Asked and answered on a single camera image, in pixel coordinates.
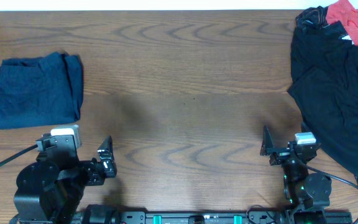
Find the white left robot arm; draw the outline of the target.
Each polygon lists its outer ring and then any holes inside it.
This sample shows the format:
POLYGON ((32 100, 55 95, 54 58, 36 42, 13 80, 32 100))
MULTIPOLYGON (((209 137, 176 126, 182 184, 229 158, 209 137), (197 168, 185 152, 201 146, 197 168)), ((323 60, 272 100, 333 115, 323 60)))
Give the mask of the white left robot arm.
POLYGON ((115 178, 111 136, 97 149, 99 161, 79 160, 75 141, 73 135, 51 134, 36 140, 36 162, 21 170, 16 179, 14 204, 18 214, 11 223, 72 223, 85 187, 115 178))

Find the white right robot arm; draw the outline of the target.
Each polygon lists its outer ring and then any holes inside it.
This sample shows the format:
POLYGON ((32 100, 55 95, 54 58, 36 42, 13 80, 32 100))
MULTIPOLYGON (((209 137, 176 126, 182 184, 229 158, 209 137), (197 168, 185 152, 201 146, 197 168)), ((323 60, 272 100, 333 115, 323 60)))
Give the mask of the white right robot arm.
POLYGON ((261 156, 271 166, 283 169, 285 198, 290 205, 276 213, 274 223, 326 223, 324 209, 330 205, 332 180, 324 174, 310 174, 306 164, 316 157, 319 146, 313 133, 297 133, 287 147, 275 147, 267 126, 263 129, 261 156))

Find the navy blue shorts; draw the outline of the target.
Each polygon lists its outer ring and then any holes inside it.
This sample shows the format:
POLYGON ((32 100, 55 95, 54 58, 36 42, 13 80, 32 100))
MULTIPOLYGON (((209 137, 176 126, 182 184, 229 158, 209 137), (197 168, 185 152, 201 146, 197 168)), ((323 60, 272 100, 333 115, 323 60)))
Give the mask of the navy blue shorts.
POLYGON ((10 58, 0 65, 0 129, 68 124, 81 117, 83 66, 77 55, 10 58))

